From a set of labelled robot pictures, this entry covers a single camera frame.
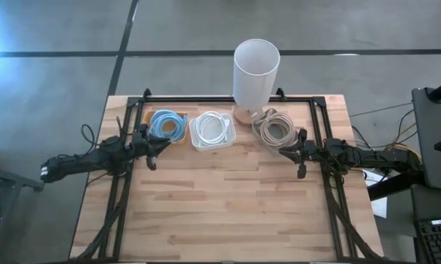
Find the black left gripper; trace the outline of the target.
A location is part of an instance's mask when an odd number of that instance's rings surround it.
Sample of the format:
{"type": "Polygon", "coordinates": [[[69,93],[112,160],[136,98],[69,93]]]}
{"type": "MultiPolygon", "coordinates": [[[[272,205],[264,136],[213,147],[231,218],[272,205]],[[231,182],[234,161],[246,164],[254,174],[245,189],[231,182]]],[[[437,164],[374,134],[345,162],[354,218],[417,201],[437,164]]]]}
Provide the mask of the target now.
{"type": "Polygon", "coordinates": [[[171,144],[168,138],[158,138],[153,135],[134,133],[130,142],[130,157],[140,158],[146,156],[147,167],[151,171],[157,169],[154,157],[159,155],[158,151],[164,151],[171,144]]]}

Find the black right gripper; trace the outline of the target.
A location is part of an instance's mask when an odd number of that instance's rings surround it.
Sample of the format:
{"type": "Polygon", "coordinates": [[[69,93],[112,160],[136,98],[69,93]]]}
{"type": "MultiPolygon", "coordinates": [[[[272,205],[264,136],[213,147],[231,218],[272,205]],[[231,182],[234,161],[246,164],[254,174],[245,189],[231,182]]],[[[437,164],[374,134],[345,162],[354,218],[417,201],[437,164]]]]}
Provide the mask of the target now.
{"type": "Polygon", "coordinates": [[[322,162],[325,159],[321,156],[320,148],[314,141],[304,141],[298,144],[298,149],[294,147],[282,147],[278,152],[293,162],[298,162],[297,178],[303,179],[307,173],[306,161],[322,162]]]}

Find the orange plastic bin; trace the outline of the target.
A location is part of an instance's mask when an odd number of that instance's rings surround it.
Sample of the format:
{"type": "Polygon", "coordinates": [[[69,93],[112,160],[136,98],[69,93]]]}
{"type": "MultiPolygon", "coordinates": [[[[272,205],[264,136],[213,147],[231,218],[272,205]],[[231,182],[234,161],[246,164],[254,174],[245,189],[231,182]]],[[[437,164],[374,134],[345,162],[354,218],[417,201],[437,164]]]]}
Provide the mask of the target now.
{"type": "Polygon", "coordinates": [[[169,109],[149,111],[143,122],[149,126],[149,133],[160,138],[168,138],[172,144],[184,144],[188,134],[188,114],[169,109]]]}

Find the white plastic bin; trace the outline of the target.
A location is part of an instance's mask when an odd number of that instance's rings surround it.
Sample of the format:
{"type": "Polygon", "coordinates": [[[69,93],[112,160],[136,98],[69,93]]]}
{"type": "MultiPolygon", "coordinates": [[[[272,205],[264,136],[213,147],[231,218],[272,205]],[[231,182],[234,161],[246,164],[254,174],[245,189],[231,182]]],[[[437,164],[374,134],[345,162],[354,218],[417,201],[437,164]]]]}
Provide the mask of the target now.
{"type": "Polygon", "coordinates": [[[230,147],[236,139],[234,122],[230,114],[204,112],[189,122],[192,145],[199,151],[230,147]]]}

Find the round wooden lamp base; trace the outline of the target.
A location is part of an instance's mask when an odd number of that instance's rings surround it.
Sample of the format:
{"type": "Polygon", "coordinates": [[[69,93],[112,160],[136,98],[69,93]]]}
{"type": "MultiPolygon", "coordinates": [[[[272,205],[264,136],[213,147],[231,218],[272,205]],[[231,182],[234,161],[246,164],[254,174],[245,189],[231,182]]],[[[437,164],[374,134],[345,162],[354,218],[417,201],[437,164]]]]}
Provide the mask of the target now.
{"type": "Polygon", "coordinates": [[[234,107],[233,117],[241,126],[251,126],[253,120],[261,114],[262,110],[245,109],[239,105],[234,107]]]}

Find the white paper sheet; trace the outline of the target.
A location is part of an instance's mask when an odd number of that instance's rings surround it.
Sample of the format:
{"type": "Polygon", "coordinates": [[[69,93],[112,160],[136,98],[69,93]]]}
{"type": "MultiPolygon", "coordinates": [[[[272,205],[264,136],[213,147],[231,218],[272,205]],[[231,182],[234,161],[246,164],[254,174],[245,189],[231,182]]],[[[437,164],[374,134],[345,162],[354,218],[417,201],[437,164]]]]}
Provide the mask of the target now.
{"type": "MultiPolygon", "coordinates": [[[[366,186],[370,187],[376,183],[378,183],[383,176],[379,175],[375,172],[363,170],[363,176],[364,180],[366,182],[366,186]]],[[[376,199],[371,201],[371,207],[373,210],[373,213],[375,216],[378,216],[380,218],[386,219],[387,218],[387,205],[388,205],[388,198],[383,197],[380,199],[376,199]]]]}

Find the white cylindrical lamp shade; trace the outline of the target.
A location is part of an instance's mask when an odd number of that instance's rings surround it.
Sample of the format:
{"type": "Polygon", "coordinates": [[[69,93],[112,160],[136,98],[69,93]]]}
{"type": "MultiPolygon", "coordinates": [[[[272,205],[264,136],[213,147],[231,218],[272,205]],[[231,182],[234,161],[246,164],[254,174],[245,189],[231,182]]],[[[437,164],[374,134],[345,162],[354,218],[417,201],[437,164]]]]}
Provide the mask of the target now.
{"type": "Polygon", "coordinates": [[[268,104],[280,62],[279,50],[267,40],[250,39],[236,47],[233,96],[238,106],[260,111],[268,104]]]}

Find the black crossbar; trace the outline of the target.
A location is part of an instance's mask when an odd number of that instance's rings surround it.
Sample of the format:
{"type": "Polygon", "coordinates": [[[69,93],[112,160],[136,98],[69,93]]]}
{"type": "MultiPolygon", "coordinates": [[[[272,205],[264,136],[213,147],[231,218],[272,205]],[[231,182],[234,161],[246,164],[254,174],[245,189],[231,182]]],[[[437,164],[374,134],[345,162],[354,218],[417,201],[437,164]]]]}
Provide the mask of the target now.
{"type": "Polygon", "coordinates": [[[367,188],[371,201],[388,197],[402,191],[406,191],[411,185],[425,184],[425,177],[422,171],[404,172],[387,180],[375,183],[367,188]]]}

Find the black equipment cart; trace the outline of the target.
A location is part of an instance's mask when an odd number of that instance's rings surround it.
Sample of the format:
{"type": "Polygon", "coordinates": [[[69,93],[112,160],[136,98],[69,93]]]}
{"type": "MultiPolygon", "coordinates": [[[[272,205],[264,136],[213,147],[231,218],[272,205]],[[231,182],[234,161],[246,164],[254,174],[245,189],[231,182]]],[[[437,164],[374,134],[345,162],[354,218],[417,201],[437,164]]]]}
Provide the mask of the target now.
{"type": "Polygon", "coordinates": [[[441,188],[441,151],[435,149],[441,142],[441,103],[429,100],[424,89],[412,91],[412,103],[426,184],[441,188]]]}

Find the black floor stand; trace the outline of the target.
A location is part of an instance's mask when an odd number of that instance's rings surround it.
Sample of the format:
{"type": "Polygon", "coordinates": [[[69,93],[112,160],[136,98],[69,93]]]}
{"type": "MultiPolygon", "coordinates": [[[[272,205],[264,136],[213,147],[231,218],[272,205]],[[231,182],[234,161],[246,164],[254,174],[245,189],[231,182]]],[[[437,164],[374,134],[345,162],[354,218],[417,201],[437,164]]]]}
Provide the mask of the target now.
{"type": "Polygon", "coordinates": [[[32,180],[27,177],[8,172],[0,167],[0,181],[7,183],[18,183],[21,186],[32,188],[34,191],[42,191],[44,182],[32,180]]]}

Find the black keyboard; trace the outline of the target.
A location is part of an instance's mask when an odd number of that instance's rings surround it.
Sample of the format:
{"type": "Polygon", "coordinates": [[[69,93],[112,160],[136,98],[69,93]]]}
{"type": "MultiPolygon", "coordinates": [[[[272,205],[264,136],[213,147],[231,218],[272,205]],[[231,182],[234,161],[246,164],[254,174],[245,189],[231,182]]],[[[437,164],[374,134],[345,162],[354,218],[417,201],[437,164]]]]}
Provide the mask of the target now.
{"type": "Polygon", "coordinates": [[[418,240],[429,264],[441,264],[441,219],[415,222],[418,240]]]}

